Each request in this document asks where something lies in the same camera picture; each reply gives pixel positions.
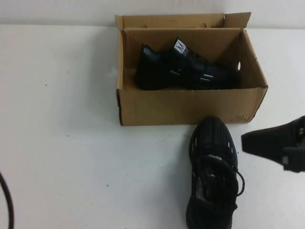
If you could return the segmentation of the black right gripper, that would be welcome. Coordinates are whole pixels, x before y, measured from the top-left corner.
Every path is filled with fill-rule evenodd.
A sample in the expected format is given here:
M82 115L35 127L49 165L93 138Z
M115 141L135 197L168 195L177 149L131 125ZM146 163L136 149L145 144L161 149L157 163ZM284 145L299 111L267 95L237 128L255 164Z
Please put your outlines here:
M285 171L305 171L305 117L241 136L242 150L283 165Z

